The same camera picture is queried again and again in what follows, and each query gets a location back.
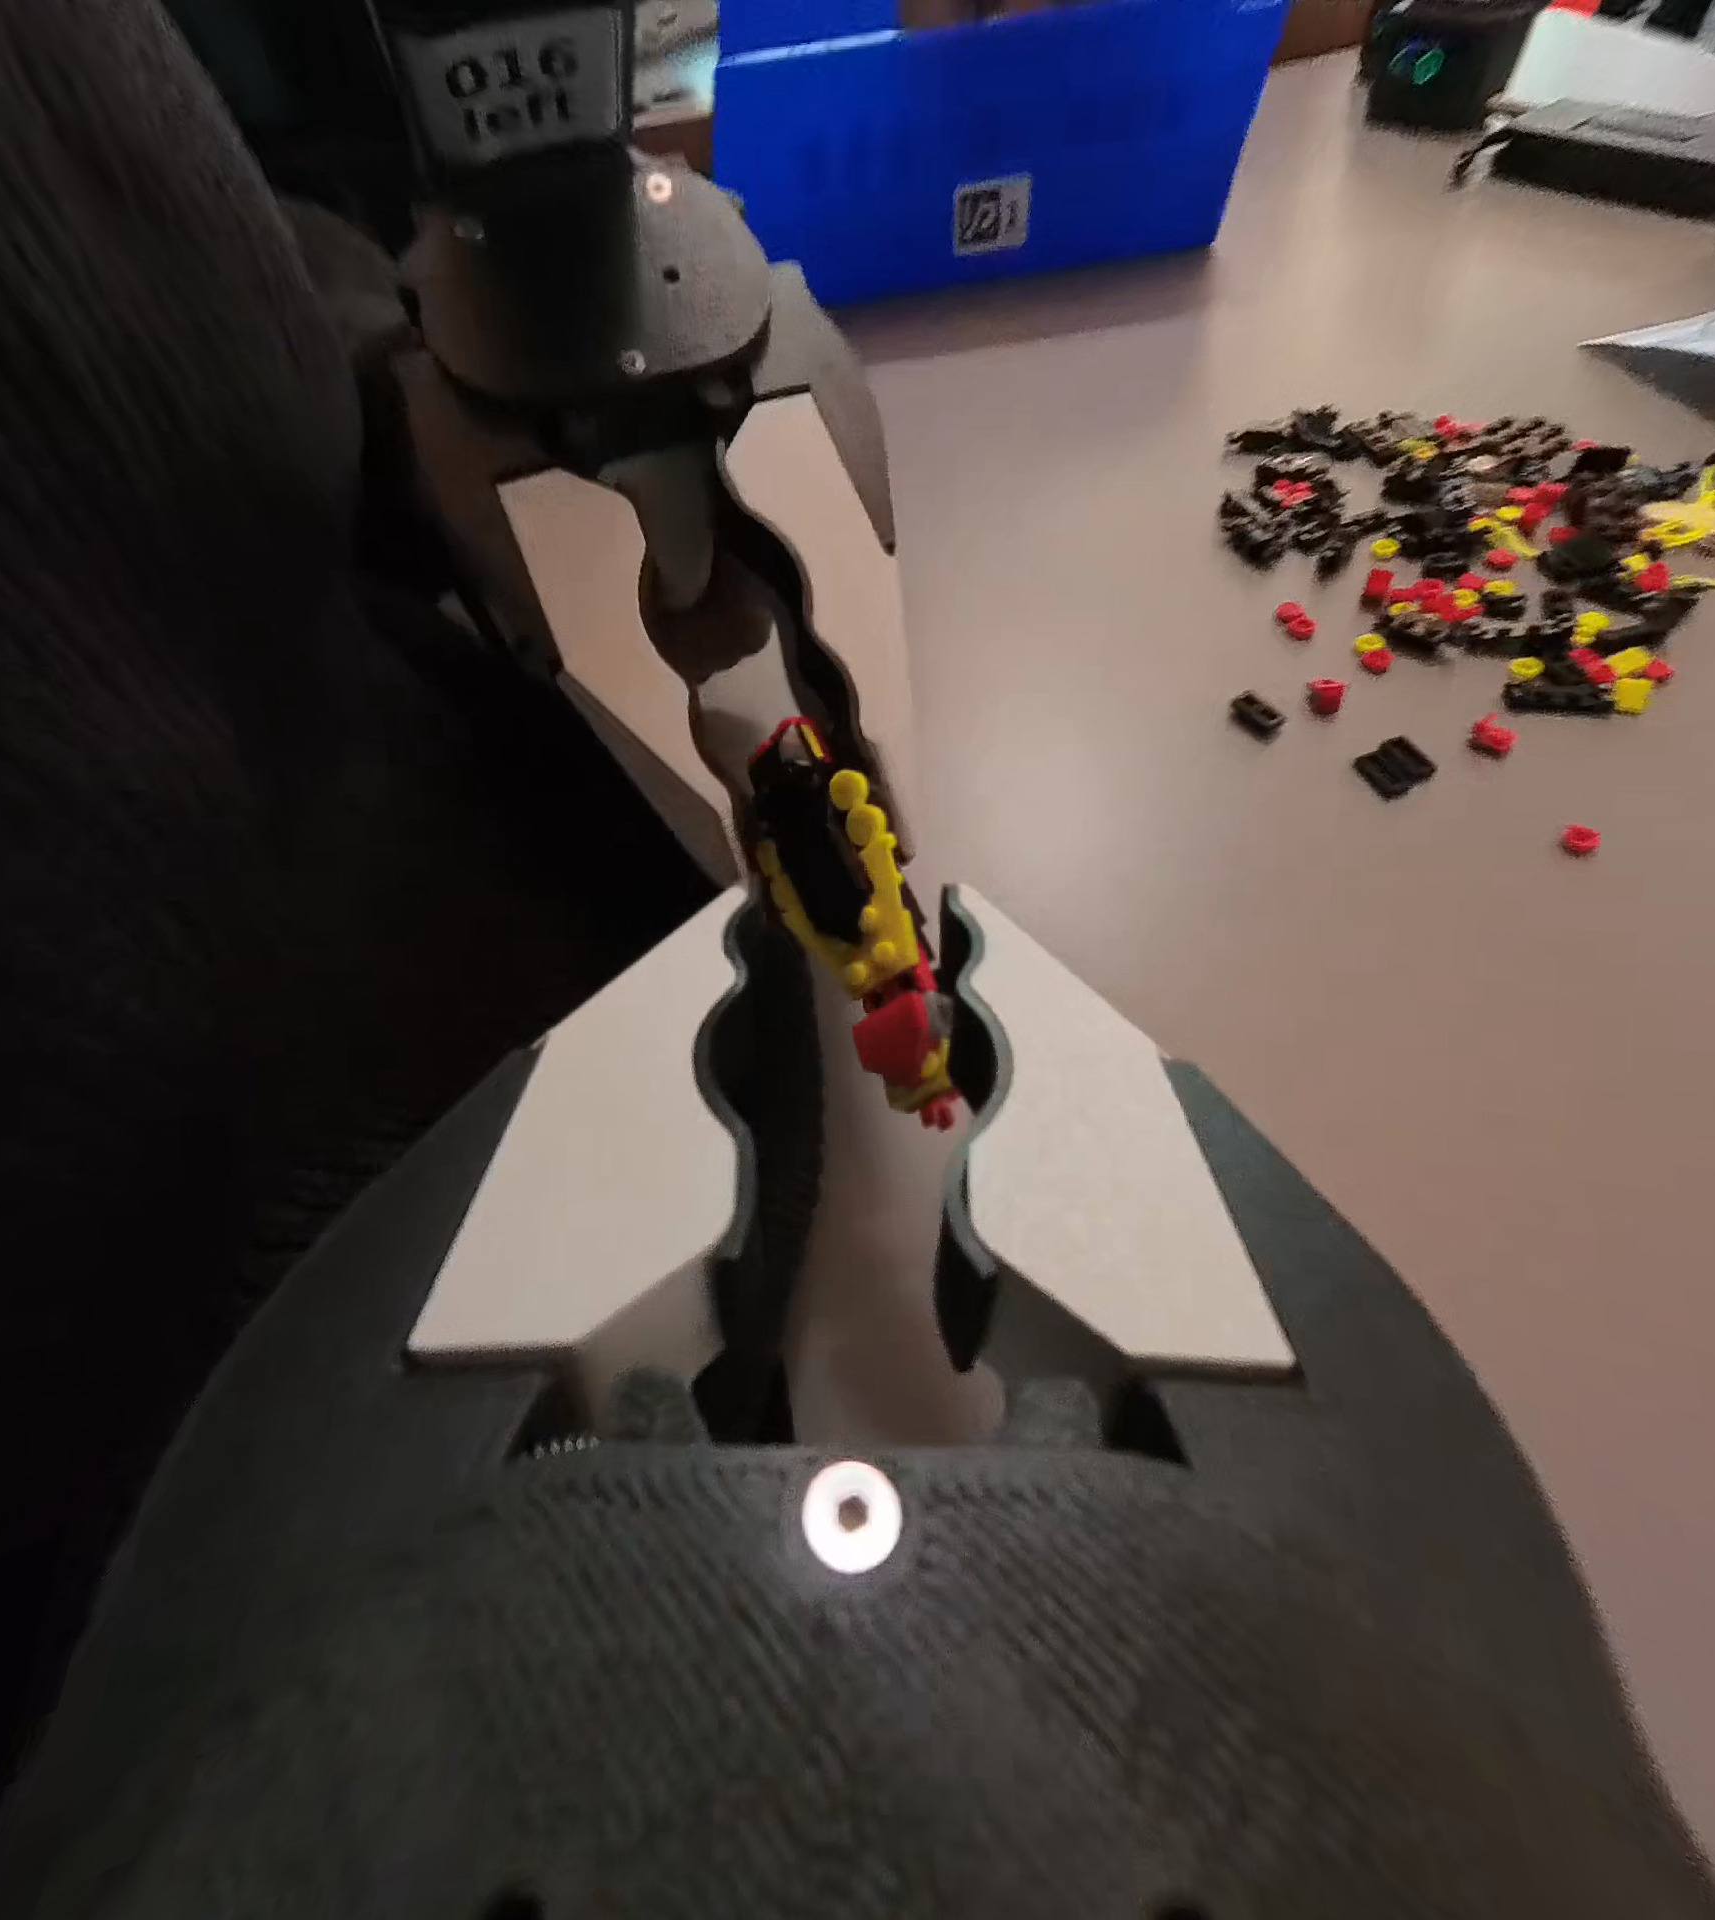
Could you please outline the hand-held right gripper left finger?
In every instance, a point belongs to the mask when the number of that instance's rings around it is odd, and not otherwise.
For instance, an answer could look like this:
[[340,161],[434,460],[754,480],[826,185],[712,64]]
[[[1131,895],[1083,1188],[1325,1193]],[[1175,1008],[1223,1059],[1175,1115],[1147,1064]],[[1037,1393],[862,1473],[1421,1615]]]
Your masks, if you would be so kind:
[[722,892],[534,1048],[506,1130],[406,1351],[556,1370],[580,1404],[654,1370],[692,1385],[726,1350],[720,1262],[752,1221],[748,1130],[700,1045],[748,981]]

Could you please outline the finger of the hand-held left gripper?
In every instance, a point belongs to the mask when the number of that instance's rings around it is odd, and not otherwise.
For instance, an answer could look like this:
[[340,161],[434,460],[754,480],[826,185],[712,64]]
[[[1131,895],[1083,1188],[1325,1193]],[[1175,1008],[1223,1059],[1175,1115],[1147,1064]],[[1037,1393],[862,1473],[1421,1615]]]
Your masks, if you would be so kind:
[[840,675],[898,837],[918,835],[918,722],[900,563],[810,393],[758,400],[722,455],[726,489],[796,565],[804,636]]
[[648,548],[622,491],[570,472],[500,483],[556,681],[710,881],[744,865],[730,789],[700,751],[692,692],[644,617]]

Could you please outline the person's black sweater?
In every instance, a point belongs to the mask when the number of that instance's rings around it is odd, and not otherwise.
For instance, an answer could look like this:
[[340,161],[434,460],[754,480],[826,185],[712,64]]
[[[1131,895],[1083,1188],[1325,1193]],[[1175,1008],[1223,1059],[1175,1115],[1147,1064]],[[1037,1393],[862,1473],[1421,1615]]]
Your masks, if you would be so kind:
[[446,615],[426,369],[164,4],[0,4],[0,1795],[286,1270],[712,892]]

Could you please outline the black device green light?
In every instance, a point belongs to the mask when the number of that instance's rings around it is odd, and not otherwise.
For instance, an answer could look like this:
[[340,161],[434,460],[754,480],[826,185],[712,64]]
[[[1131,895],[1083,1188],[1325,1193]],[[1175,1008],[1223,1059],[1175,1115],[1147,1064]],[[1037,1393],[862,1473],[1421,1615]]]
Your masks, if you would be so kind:
[[1473,131],[1509,82],[1541,2],[1379,2],[1359,45],[1369,126]]

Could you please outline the pile of lego pieces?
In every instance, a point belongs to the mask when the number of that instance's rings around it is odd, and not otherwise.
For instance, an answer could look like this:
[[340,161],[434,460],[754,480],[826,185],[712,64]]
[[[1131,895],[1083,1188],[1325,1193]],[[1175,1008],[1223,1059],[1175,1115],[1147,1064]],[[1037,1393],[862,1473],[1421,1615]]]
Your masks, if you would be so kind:
[[1349,680],[1401,662],[1489,660],[1471,756],[1515,751],[1523,718],[1643,713],[1669,647],[1715,596],[1715,452],[1659,463],[1549,415],[1469,419],[1295,405],[1223,436],[1239,470],[1215,503],[1229,556],[1309,588],[1353,588],[1349,674],[1307,681],[1333,718]]

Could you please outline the blue bin with white tag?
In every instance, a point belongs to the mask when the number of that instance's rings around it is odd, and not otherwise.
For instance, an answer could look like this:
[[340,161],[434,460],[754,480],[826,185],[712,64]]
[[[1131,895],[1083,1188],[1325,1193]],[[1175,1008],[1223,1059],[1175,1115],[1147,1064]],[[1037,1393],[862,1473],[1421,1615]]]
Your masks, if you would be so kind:
[[828,307],[1201,252],[1287,11],[726,2],[712,176]]

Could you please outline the person's left hand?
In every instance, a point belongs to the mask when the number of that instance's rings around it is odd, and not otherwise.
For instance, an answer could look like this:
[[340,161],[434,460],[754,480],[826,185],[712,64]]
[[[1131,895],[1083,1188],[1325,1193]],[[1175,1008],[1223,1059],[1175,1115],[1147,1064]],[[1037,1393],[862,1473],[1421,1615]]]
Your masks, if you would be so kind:
[[778,629],[770,584],[728,554],[690,603],[674,603],[670,580],[650,559],[638,602],[656,653],[694,687],[756,658]]

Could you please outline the yellow red lego car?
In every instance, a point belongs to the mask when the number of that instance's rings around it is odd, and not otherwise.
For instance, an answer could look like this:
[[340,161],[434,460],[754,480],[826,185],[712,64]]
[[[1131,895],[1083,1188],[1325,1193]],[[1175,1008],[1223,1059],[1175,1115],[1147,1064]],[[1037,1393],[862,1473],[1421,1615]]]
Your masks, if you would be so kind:
[[774,920],[834,977],[888,1106],[945,1133],[963,1106],[951,1012],[882,789],[800,713],[750,754],[748,784],[750,851]]

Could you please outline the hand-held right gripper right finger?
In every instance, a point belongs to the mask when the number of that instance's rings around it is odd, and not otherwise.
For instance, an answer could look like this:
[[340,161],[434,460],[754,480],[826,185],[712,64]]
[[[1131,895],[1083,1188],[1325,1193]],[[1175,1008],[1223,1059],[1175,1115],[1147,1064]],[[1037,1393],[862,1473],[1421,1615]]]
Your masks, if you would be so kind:
[[1285,1380],[1297,1366],[1169,1059],[965,883],[939,980],[965,1119],[935,1312],[959,1373]]

